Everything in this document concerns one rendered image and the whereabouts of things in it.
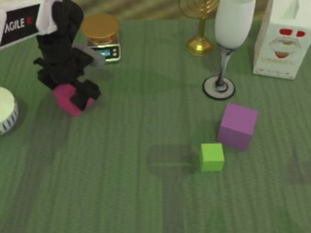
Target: milk carton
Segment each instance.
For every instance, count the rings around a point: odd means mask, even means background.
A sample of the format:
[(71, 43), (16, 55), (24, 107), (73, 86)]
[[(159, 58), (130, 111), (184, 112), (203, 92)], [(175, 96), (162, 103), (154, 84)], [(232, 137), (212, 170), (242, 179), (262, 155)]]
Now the milk carton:
[(254, 74), (293, 80), (311, 44), (311, 0), (269, 0), (255, 44)]

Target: brown lid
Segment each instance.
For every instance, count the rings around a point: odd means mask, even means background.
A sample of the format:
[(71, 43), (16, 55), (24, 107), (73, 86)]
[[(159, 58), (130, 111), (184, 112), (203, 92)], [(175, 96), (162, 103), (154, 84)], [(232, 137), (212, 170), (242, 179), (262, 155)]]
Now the brown lid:
[(118, 30), (118, 20), (104, 13), (87, 17), (81, 25), (82, 33), (86, 37), (93, 39), (111, 37), (116, 34)]

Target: pink cube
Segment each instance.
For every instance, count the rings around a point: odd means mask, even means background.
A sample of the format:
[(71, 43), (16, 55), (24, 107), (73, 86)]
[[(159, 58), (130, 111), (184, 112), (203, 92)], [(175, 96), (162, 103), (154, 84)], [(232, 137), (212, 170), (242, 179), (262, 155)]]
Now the pink cube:
[(220, 124), (217, 141), (236, 150), (246, 150), (257, 116), (256, 110), (229, 103)]
[[(70, 84), (58, 85), (53, 90), (53, 94), (58, 106), (73, 117), (77, 117), (81, 113), (81, 110), (70, 101), (70, 98), (74, 95), (75, 90), (76, 89)], [(89, 98), (86, 107), (90, 106), (92, 102), (93, 100)]]

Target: gold base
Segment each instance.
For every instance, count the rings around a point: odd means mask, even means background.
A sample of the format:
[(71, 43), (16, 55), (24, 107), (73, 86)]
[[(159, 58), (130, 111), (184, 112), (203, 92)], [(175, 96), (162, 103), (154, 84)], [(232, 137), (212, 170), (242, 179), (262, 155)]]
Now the gold base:
[(212, 44), (206, 37), (198, 37), (187, 42), (187, 50), (195, 56), (204, 56), (213, 49)]

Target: table surface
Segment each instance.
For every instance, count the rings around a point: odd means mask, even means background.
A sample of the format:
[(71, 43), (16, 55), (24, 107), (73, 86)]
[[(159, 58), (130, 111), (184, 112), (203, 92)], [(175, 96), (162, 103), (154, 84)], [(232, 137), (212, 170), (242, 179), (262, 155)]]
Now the table surface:
[[(0, 140), (1, 233), (311, 232), (311, 53), (294, 81), (252, 75), (254, 23), (228, 64), (236, 95), (214, 101), (202, 83), (218, 50), (185, 47), (197, 23), (122, 21), (122, 61), (86, 69), (103, 95), (77, 118), (36, 79), (35, 39), (0, 52), (20, 107)], [(223, 171), (201, 173), (200, 144), (215, 142), (228, 102), (259, 112), (250, 147), (224, 148)]]

